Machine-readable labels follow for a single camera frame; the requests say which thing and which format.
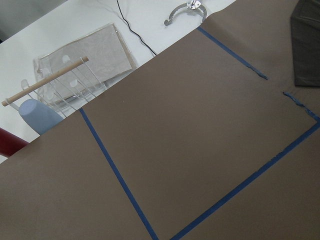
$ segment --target light blue cup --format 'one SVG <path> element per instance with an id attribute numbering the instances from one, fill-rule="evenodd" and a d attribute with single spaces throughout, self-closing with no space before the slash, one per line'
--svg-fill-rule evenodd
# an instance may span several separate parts
<path id="1" fill-rule="evenodd" d="M 23 120 L 39 135 L 60 123 L 63 118 L 52 108 L 35 99 L 28 99 L 19 108 Z"/>

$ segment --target black fabric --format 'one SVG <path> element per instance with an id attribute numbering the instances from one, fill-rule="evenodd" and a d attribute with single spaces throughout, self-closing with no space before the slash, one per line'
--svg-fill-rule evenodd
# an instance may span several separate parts
<path id="1" fill-rule="evenodd" d="M 291 16 L 296 86 L 320 87 L 320 0 L 300 0 Z"/>

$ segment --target cord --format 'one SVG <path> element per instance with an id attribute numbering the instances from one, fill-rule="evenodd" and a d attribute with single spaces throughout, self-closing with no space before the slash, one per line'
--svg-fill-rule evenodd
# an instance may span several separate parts
<path id="1" fill-rule="evenodd" d="M 121 8 L 120 8 L 120 5 L 119 5 L 119 1 L 116 0 L 116 3 L 118 4 L 118 8 L 119 8 L 120 14 L 121 14 L 121 16 L 122 16 L 122 19 L 123 19 L 123 20 L 126 22 L 126 24 L 128 25 L 130 32 L 132 32 L 134 35 L 138 36 L 138 38 L 140 39 L 141 43 L 142 43 L 143 45 L 145 45 L 155 56 L 157 56 L 157 54 L 155 53 L 155 51 L 153 51 L 153 50 L 151 49 L 151 47 L 149 47 L 149 45 L 146 44 L 145 41 L 142 40 L 141 36 L 140 36 L 138 33 L 136 33 L 135 31 L 133 31 L 133 30 L 131 29 L 129 22 L 125 19 L 124 15 L 122 14 L 122 11 L 121 11 Z"/>

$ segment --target white table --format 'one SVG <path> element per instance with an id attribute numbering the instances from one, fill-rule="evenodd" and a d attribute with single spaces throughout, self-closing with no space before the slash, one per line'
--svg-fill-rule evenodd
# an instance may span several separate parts
<path id="1" fill-rule="evenodd" d="M 202 0 L 207 14 L 218 12 L 235 0 Z M 186 0 L 119 0 L 124 17 L 144 41 L 160 53 L 201 23 L 202 17 L 184 12 L 164 25 L 171 11 Z M 151 52 L 133 35 L 120 18 L 116 0 L 68 0 L 0 44 L 0 100 L 21 91 L 20 82 L 35 83 L 33 59 L 108 23 L 114 23 L 133 55 L 137 66 L 149 61 Z M 16 101 L 19 106 L 26 98 Z M 0 128 L 31 142 L 39 135 L 12 107 L 0 106 Z M 0 156 L 0 163 L 6 158 Z"/>

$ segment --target wooden dowel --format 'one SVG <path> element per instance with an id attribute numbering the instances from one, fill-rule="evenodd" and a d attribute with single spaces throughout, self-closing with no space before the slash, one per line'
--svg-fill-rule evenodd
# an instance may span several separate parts
<path id="1" fill-rule="evenodd" d="M 67 66 L 65 68 L 62 68 L 59 71 L 53 73 L 52 75 L 42 79 L 41 81 L 38 81 L 37 83 L 31 85 L 30 87 L 26 88 L 25 90 L 22 90 L 21 92 L 13 95 L 12 97 L 9 97 L 7 99 L 7 101 L 9 103 L 13 103 L 14 101 L 17 101 L 18 99 L 20 99 L 20 98 L 24 97 L 25 95 L 31 93 L 32 91 L 42 87 L 43 85 L 46 85 L 47 83 L 51 82 L 52 80 L 62 76 L 63 74 L 66 74 L 67 72 L 79 67 L 80 65 L 82 65 L 84 62 L 87 62 L 87 61 L 89 61 L 88 57 L 87 56 L 83 56 L 82 60 L 80 59 L 80 60 L 72 63 L 71 65 L 69 65 L 69 66 Z M 6 101 L 3 101 L 2 105 L 4 107 L 8 106 Z"/>

